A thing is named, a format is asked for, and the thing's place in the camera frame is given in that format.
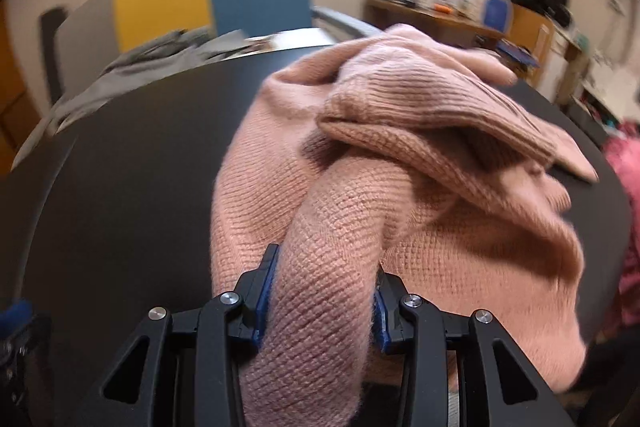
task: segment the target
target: pink fabric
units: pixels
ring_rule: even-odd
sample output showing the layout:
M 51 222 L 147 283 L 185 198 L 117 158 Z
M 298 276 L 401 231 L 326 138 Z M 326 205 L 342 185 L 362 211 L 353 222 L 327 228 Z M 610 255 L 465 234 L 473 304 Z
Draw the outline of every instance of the pink fabric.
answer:
M 365 377 L 378 263 L 440 309 L 493 311 L 556 391 L 576 377 L 582 250 L 555 158 L 596 180 L 560 129 L 484 82 L 511 71 L 408 26 L 343 42 L 264 81 L 212 206 L 217 294 L 280 243 L 264 344 L 241 372 L 250 426 L 343 427 Z
M 618 284 L 619 298 L 606 328 L 609 333 L 614 333 L 620 327 L 640 323 L 640 139 L 613 137 L 607 142 L 604 155 L 622 182 L 633 218 Z

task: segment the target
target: blue chair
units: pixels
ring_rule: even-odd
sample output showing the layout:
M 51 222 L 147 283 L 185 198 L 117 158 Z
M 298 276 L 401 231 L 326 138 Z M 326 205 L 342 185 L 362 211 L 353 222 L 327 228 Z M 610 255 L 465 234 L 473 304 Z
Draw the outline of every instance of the blue chair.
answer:
M 511 0 L 487 0 L 484 5 L 482 23 L 504 34 L 509 33 L 513 22 Z

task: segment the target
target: round table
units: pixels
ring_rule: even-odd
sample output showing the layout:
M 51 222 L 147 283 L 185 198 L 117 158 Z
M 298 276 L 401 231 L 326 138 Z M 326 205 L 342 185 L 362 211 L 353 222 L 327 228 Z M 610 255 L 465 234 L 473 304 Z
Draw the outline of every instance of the round table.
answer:
M 0 306 L 21 295 L 52 317 L 56 425 L 149 309 L 183 311 L 211 297 L 210 204 L 223 155 L 261 81 L 316 49 L 235 58 L 130 92 L 41 144 L 0 185 L 9 210 L 0 220 Z M 589 341 L 617 287 L 626 196 L 555 107 L 524 82 L 506 92 L 566 129 L 600 177 L 590 185 L 552 170 L 584 247 L 577 313 Z

